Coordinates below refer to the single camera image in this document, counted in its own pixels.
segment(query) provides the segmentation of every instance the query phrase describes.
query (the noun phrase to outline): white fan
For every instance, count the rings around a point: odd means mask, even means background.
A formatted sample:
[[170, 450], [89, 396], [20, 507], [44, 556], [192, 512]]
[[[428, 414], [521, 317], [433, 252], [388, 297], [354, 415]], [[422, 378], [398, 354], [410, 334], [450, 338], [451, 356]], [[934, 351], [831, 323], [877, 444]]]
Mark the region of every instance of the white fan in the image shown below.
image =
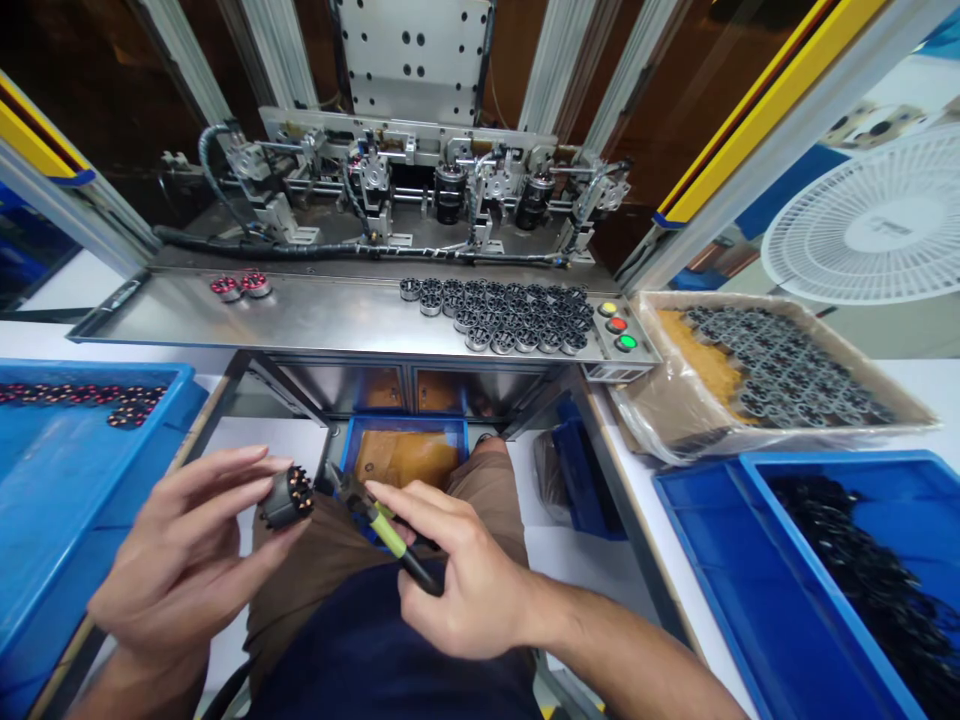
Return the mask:
[[833, 305], [960, 290], [960, 124], [817, 178], [774, 218], [761, 258], [783, 290]]

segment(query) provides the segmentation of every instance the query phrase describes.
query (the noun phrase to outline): leg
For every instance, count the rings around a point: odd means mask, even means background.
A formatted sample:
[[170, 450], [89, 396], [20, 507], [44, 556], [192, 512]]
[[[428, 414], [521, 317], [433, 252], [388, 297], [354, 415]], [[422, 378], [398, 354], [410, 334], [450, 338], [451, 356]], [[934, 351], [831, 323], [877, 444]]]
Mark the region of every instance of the leg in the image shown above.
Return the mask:
[[527, 567], [517, 481], [503, 440], [491, 437], [478, 443], [470, 459], [450, 473], [446, 491], [473, 505], [503, 551]]
[[[290, 555], [250, 603], [245, 649], [253, 658], [252, 694], [276, 665], [314, 610], [347, 578], [362, 570], [394, 562], [357, 532], [346, 508], [332, 498], [314, 496], [310, 527]], [[259, 518], [253, 547], [269, 537]]]

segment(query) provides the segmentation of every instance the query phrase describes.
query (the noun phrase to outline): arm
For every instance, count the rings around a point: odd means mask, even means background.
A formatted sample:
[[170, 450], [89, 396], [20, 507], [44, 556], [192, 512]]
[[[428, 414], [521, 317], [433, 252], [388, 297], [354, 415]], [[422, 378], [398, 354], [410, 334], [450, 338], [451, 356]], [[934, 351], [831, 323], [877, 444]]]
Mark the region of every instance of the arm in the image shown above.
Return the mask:
[[623, 718], [743, 718], [697, 658], [663, 630], [615, 602], [514, 563], [473, 508], [414, 482], [368, 482], [381, 502], [450, 554], [435, 598], [404, 571], [403, 618], [438, 650], [483, 659], [543, 648], [570, 667]]
[[530, 575], [539, 611], [522, 644], [559, 658], [617, 717], [745, 717], [696, 656], [660, 628], [602, 595]]
[[289, 528], [240, 557], [237, 514], [292, 463], [266, 453], [265, 446], [213, 453], [156, 484], [87, 608], [117, 650], [71, 720], [193, 717], [210, 640], [306, 529]]

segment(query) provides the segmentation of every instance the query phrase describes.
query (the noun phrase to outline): right hand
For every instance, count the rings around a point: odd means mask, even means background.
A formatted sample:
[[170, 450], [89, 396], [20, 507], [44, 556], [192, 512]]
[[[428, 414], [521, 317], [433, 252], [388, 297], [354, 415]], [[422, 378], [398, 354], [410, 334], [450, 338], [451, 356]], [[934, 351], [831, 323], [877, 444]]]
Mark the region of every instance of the right hand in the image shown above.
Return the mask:
[[524, 644], [535, 608], [533, 573], [507, 557], [473, 506], [419, 480], [402, 490], [372, 480], [366, 488], [450, 555], [441, 597], [428, 595], [400, 571], [407, 624], [441, 652], [468, 660], [497, 657]]

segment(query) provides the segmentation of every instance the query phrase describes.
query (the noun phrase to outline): navy shirt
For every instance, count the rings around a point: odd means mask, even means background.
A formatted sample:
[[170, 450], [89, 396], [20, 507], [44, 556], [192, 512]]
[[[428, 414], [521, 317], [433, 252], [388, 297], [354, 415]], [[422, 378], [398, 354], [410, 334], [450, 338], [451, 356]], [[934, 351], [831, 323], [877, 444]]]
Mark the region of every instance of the navy shirt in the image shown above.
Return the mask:
[[398, 570], [381, 565], [344, 582], [263, 681], [247, 717], [541, 718], [525, 653], [473, 661], [434, 649], [400, 617]]

